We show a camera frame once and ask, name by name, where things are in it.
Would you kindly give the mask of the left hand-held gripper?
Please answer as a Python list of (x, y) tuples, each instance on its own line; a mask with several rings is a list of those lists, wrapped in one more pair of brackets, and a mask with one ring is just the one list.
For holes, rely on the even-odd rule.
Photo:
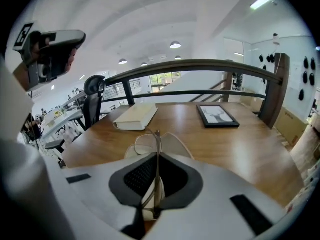
[(13, 45), (26, 66), (26, 91), (32, 92), (67, 73), (73, 50), (86, 40), (81, 30), (41, 31), (36, 21), (21, 28)]

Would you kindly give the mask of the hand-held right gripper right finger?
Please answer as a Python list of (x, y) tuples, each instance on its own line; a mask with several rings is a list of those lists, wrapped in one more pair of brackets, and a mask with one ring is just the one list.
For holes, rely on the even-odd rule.
[(199, 196), (186, 208), (165, 210), (148, 232), (150, 240), (251, 240), (255, 237), (231, 197), (245, 195), (272, 223), (285, 209), (232, 171), (180, 155), (171, 158), (194, 168), (203, 179)]

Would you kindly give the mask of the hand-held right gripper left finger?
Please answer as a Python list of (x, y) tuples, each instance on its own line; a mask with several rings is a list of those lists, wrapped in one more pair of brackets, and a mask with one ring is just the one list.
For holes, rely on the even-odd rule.
[(145, 234), (143, 198), (157, 171), (157, 155), (140, 155), (89, 167), (69, 168), (65, 176), (80, 200), (113, 229), (141, 240)]

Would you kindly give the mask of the person's left hand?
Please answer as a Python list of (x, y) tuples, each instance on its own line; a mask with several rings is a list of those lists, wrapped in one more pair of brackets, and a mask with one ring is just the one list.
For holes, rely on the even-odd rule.
[(75, 55), (77, 53), (77, 50), (78, 50), (77, 48), (73, 48), (72, 51), (70, 52), (68, 61), (67, 61), (66, 66), (65, 66), (65, 71), (66, 72), (69, 72), (71, 70), (71, 66), (72, 66), (72, 63), (75, 60)]

